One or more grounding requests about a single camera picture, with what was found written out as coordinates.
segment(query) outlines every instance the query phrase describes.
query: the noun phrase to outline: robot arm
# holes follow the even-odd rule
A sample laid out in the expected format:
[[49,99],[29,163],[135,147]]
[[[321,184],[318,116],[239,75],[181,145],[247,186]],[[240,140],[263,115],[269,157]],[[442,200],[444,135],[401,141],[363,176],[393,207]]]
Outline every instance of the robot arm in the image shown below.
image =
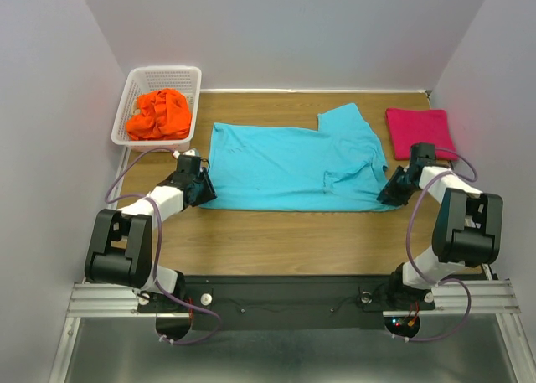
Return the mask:
[[[398,167],[379,194],[385,204],[404,205],[418,189],[447,169],[437,166],[433,144],[419,143],[411,148],[410,165]],[[466,267],[492,264],[498,256],[501,240],[503,200],[466,184],[455,174],[437,180],[429,193],[440,204],[430,247],[415,258],[417,267],[439,282]],[[413,266],[406,262],[394,272],[397,290],[430,289]]]
[[[177,155],[177,169],[147,194],[158,207],[162,222],[216,198],[207,169],[195,150]],[[85,276],[140,291],[160,292],[152,278],[152,230],[157,227],[154,208],[146,199],[118,210],[102,210],[96,217],[85,260]],[[126,241],[121,248],[120,242]],[[157,268],[157,277],[168,292],[184,296],[184,275]]]

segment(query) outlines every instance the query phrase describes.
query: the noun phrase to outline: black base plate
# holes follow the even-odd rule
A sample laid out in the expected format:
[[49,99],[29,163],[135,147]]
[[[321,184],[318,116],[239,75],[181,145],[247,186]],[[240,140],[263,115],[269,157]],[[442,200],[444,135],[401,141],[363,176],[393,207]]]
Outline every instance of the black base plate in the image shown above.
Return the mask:
[[[186,297],[193,304],[209,293],[207,306],[224,320],[225,330],[282,329],[384,329],[382,312],[404,310],[386,301],[389,276],[302,276],[302,277],[186,277]],[[373,301],[364,303],[368,292]],[[186,309],[157,295],[140,307],[143,313],[185,312]],[[421,303],[421,310],[434,304]],[[193,329],[210,330],[213,317],[195,313]]]

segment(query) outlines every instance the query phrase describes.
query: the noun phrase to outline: white plastic basket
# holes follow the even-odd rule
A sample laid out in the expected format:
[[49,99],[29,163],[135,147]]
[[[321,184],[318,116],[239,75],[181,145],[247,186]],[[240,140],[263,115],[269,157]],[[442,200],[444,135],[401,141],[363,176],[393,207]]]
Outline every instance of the white plastic basket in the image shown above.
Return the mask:
[[[126,121],[132,116],[132,105],[137,97],[163,88],[174,88],[186,97],[188,109],[192,112],[192,124],[188,137],[183,140],[133,141],[125,130]],[[201,89],[201,70],[193,66],[148,66],[138,67],[126,78],[125,89],[117,108],[111,140],[132,150],[147,151],[155,147],[169,147],[180,152],[188,151],[195,132],[198,117],[199,90]]]

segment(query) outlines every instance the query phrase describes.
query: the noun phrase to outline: orange clothing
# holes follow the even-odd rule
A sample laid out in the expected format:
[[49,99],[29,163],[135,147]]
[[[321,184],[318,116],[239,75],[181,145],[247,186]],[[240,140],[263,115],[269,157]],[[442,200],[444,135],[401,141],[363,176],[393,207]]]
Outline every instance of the orange clothing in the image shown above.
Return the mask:
[[182,140],[190,133],[192,113],[184,96],[165,88],[138,96],[141,113],[126,121],[132,140]]

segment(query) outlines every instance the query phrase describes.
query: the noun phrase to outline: wooden surface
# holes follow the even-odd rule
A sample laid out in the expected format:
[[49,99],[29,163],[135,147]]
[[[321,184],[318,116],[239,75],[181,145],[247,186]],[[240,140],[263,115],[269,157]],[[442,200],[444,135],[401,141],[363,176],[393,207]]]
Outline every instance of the wooden surface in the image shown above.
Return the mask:
[[[316,130],[318,113],[349,102],[358,105],[382,141],[389,177],[407,162],[393,159],[385,109],[428,109],[424,94],[202,94],[192,148],[208,157],[214,122]],[[147,193],[174,167],[168,153],[148,154],[126,176],[122,193]],[[409,206],[386,213],[189,208],[164,224],[160,264],[185,274],[391,273],[407,260],[405,232],[415,200],[416,195]],[[421,207],[412,236],[415,254],[430,244],[438,208],[431,197]]]

